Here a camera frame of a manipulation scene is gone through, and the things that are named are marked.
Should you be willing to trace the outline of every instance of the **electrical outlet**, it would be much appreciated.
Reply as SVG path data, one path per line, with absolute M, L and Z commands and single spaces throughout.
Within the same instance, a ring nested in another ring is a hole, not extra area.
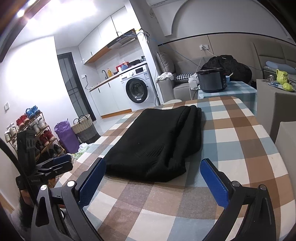
M 200 50 L 204 50 L 204 49 L 209 49 L 209 45 L 207 45 L 207 44 L 201 44 L 200 45 Z
M 6 102 L 6 104 L 4 105 L 4 109 L 5 109 L 5 111 L 7 111 L 7 110 L 9 109 L 9 104 L 8 104 L 8 102 Z

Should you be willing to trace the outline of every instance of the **door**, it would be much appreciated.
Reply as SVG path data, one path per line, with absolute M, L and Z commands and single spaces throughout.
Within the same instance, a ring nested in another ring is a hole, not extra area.
M 59 67 L 61 69 L 68 95 L 77 115 L 81 116 L 90 114 L 91 119 L 95 121 L 96 117 L 94 116 L 81 85 L 72 53 L 59 54 L 57 58 L 59 60 Z
M 130 109 L 127 95 L 126 95 L 125 89 L 123 88 L 120 82 L 120 78 L 115 78 L 109 81 L 108 83 L 111 87 L 111 91 L 115 99 L 115 102 L 119 108 L 119 111 Z
M 100 23 L 98 29 L 104 46 L 118 37 L 111 16 Z
M 131 101 L 143 103 L 148 97 L 148 88 L 142 79 L 132 78 L 126 83 L 126 93 Z
M 117 34 L 120 36 L 133 29 L 132 21 L 125 7 L 111 15 Z
M 119 111 L 116 101 L 113 97 L 111 87 L 109 83 L 103 84 L 99 87 L 100 89 L 100 100 L 102 101 L 102 106 L 104 108 L 104 115 L 115 113 Z
M 102 40 L 98 28 L 95 28 L 78 45 L 83 63 L 102 49 Z

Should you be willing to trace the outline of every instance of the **green apple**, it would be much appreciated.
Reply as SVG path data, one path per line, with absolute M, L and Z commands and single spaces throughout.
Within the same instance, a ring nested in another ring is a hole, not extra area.
M 288 83 L 284 83 L 283 88 L 285 90 L 287 90 L 287 91 L 293 91 L 293 86 L 291 84 L 288 84 Z

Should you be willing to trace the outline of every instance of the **black folded cloth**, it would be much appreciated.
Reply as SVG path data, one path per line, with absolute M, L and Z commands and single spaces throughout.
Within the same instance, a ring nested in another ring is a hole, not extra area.
M 106 173 L 167 182 L 186 172 L 185 158 L 201 146 L 201 109 L 146 109 L 104 157 Z

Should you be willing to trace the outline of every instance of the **houndstooth pillow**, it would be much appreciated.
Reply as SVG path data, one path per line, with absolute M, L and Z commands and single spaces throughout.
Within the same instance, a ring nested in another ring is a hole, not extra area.
M 179 84 L 187 83 L 188 79 L 189 79 L 189 77 L 191 77 L 191 75 L 193 75 L 193 74 L 180 74 L 174 79 L 174 81 Z

